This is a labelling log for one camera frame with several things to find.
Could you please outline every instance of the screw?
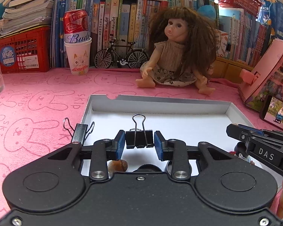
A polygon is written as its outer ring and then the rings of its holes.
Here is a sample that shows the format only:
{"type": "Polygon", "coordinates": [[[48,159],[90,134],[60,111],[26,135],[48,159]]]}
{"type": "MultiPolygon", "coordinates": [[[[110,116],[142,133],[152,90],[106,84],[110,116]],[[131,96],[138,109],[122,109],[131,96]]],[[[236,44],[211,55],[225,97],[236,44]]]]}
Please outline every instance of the screw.
{"type": "Polygon", "coordinates": [[[91,176],[94,178],[103,178],[104,172],[103,171],[94,171],[91,173],[91,176]]]}
{"type": "Polygon", "coordinates": [[[13,218],[11,220],[11,223],[15,226],[21,226],[22,225],[22,221],[19,218],[13,218]]]}
{"type": "Polygon", "coordinates": [[[267,226],[269,224],[268,218],[263,218],[260,221],[260,226],[267,226]]]}
{"type": "Polygon", "coordinates": [[[144,176],[138,176],[136,179],[138,181],[144,181],[146,178],[144,176]]]}
{"type": "Polygon", "coordinates": [[[186,178],[188,177],[188,173],[185,171],[177,171],[177,172],[174,172],[174,177],[175,178],[186,178]]]}

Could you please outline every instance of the doll dress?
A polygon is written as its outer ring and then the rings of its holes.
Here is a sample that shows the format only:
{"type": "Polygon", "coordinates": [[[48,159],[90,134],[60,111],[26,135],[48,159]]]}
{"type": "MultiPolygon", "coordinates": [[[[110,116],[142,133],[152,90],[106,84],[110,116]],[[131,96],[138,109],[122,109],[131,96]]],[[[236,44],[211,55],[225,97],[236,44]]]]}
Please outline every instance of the doll dress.
{"type": "Polygon", "coordinates": [[[179,77],[173,78],[173,73],[181,64],[181,56],[183,55],[184,45],[174,41],[162,41],[154,44],[155,48],[161,52],[161,56],[153,68],[148,72],[154,82],[161,85],[171,85],[176,87],[184,87],[193,84],[197,78],[192,73],[191,68],[181,73],[179,77]]]}

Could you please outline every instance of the phone screen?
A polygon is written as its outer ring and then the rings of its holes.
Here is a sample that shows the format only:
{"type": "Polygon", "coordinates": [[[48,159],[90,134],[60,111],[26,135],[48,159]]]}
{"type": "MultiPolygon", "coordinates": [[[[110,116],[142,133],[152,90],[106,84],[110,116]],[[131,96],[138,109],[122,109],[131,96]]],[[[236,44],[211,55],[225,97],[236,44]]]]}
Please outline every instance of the phone screen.
{"type": "Polygon", "coordinates": [[[275,97],[270,96],[266,105],[269,105],[263,119],[283,130],[283,102],[275,97]]]}

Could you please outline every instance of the pink tablecloth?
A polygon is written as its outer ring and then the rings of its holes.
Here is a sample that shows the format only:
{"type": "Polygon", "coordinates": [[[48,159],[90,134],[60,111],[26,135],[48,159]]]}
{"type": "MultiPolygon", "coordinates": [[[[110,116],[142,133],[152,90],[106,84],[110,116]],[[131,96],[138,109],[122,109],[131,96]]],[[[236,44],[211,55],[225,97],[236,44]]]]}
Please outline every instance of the pink tablecloth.
{"type": "Polygon", "coordinates": [[[9,210],[2,194],[6,175],[70,142],[63,119],[68,117],[73,126],[80,122],[90,94],[107,94],[109,98],[123,94],[230,101],[255,127],[274,129],[243,105],[233,87],[212,82],[210,85],[216,91],[208,97],[199,94],[194,86],[138,89],[137,78],[139,72],[101,70],[73,76],[69,69],[4,75],[6,87],[0,94],[0,217],[9,210]]]}

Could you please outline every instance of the red plastic basket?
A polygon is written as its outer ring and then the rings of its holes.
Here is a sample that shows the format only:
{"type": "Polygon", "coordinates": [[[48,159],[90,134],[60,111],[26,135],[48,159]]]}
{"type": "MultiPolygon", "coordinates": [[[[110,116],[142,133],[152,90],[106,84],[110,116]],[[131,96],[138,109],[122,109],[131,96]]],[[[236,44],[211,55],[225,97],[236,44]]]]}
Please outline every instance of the red plastic basket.
{"type": "Polygon", "coordinates": [[[238,7],[245,9],[251,15],[258,18],[260,7],[262,3],[258,0],[219,0],[221,6],[238,7]]]}
{"type": "Polygon", "coordinates": [[[2,73],[49,71],[50,26],[0,39],[2,73]]]}

